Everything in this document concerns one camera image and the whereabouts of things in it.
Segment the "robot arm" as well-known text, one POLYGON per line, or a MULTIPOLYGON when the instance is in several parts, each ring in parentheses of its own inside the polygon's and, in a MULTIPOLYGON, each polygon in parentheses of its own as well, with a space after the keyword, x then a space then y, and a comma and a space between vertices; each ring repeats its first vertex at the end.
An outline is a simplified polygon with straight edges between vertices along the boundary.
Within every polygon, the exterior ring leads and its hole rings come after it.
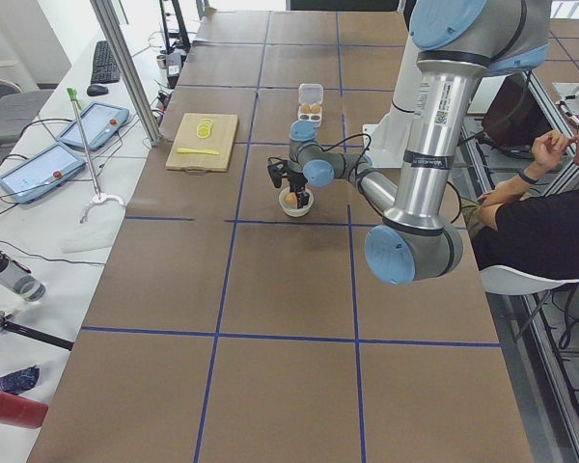
POLYGON ((403 129, 384 151, 401 158, 392 182, 365 154, 324 149, 309 122, 293 123, 289 156, 268 165, 275 185, 289 184, 299 207, 311 189, 336 179, 351 183, 381 216, 367 234, 365 257, 382 282, 405 285, 449 273, 463 244, 440 214, 455 149, 470 102, 485 77, 515 74, 547 55, 551 5, 547 1, 403 1, 408 41, 393 106, 378 130, 403 129))

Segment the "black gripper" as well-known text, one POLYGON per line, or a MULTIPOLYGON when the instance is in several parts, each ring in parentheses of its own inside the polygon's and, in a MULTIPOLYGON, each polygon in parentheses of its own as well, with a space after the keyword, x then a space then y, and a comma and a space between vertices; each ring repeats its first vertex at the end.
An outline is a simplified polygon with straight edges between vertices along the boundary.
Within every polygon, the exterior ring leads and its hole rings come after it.
POLYGON ((288 171, 289 194, 299 192, 299 207, 307 207, 311 199, 310 193, 305 190, 308 180, 302 172, 288 171))

